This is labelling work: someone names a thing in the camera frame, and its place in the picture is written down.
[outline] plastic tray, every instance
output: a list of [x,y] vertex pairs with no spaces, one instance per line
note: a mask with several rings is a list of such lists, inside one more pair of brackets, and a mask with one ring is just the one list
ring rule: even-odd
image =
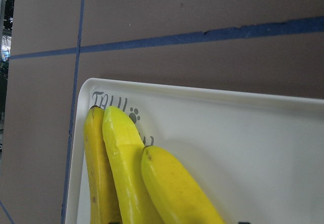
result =
[[83,123],[94,104],[123,109],[146,145],[173,153],[227,223],[323,222],[324,100],[90,78],[77,102],[67,224],[89,224]]

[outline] cardboard panel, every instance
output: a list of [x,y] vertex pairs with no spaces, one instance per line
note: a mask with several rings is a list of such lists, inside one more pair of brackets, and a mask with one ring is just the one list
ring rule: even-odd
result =
[[80,55],[89,77],[324,98],[323,33]]
[[12,55],[76,47],[81,0],[15,0]]
[[82,45],[323,16],[324,0],[85,0]]
[[15,223],[59,223],[75,56],[11,61],[0,200]]

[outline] banana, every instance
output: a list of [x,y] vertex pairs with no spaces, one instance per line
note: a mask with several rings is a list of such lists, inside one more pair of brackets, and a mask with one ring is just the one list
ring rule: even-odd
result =
[[90,224],[121,223],[116,188],[102,136],[104,110],[89,109],[84,124],[84,146],[90,187]]
[[225,223],[190,173],[165,149],[145,147],[141,171],[145,186],[165,223]]
[[123,223],[163,223],[141,176],[144,144],[135,124],[122,110],[109,106],[105,110],[102,132]]

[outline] blue tape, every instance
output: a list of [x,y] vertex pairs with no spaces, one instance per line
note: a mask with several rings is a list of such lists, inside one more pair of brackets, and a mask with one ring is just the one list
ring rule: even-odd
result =
[[76,86],[77,86],[77,76],[78,76],[78,67],[79,67],[79,58],[80,58],[80,45],[81,45],[81,37],[82,37],[84,7],[85,7],[85,0],[81,0],[79,29],[78,29],[78,36],[77,36],[77,50],[76,50],[75,67],[74,67],[70,123],[69,123],[69,138],[68,138],[67,153],[66,153],[65,180],[64,180],[63,202],[62,202],[62,211],[61,211],[61,224],[64,224],[65,216],[66,216],[68,182],[69,182],[69,174],[70,174],[70,160],[71,160],[71,148],[72,148],[73,119],[74,119],[74,109],[75,109],[75,100],[76,100]]
[[6,216],[8,217],[9,221],[11,224],[15,224],[14,220],[11,218],[11,216],[9,215],[9,212],[7,211],[7,209],[5,208],[5,206],[3,205],[3,203],[0,201],[0,206],[1,208],[4,210],[4,213],[6,214]]
[[68,48],[54,51],[43,51],[43,52],[35,52],[29,54],[21,54],[16,56],[11,56],[11,60],[15,59],[25,59],[25,58],[34,58],[34,57],[44,57],[44,56],[59,56],[59,55],[70,55],[75,54],[77,52],[77,48]]
[[145,47],[168,46],[173,44],[211,42],[239,38],[255,38],[298,33],[324,32],[324,17],[290,20],[282,23],[230,27],[162,37],[136,39],[115,43],[81,47],[81,53],[125,50]]

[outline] blue line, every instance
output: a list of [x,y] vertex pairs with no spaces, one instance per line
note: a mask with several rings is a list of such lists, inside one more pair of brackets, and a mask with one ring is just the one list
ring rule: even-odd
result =
[[209,30],[206,32],[193,32],[162,37],[136,39],[130,41],[97,44],[81,47],[81,53],[125,50],[134,48],[146,48],[167,46],[173,44],[210,42],[239,38],[255,38],[276,35],[288,35],[299,33],[324,32],[324,17],[304,18],[290,20],[282,23],[265,23],[249,25],[240,28],[230,27]]
[[11,216],[9,215],[9,212],[7,211],[7,209],[5,208],[5,206],[3,205],[3,203],[0,200],[0,206],[2,207],[2,209],[4,210],[5,214],[7,215],[9,221],[11,222],[11,224],[15,224],[14,220],[12,220]]
[[80,45],[81,45],[81,37],[82,37],[84,7],[85,7],[85,0],[81,0],[79,30],[78,30],[78,36],[77,36],[77,51],[76,51],[76,56],[75,56],[75,67],[74,67],[74,80],[73,80],[70,124],[69,124],[69,138],[68,138],[67,153],[66,153],[65,181],[64,181],[62,211],[61,211],[61,224],[64,224],[65,216],[66,216],[68,183],[69,183],[69,174],[70,174],[71,148],[72,148],[73,119],[74,119],[76,86],[77,86],[77,76],[78,76],[79,58],[80,58]]
[[21,54],[10,57],[11,60],[15,59],[25,59],[25,58],[34,58],[34,57],[43,57],[43,56],[59,56],[59,55],[69,55],[75,54],[77,52],[77,48],[68,48],[54,51],[43,51],[43,52],[35,52],[29,54]]

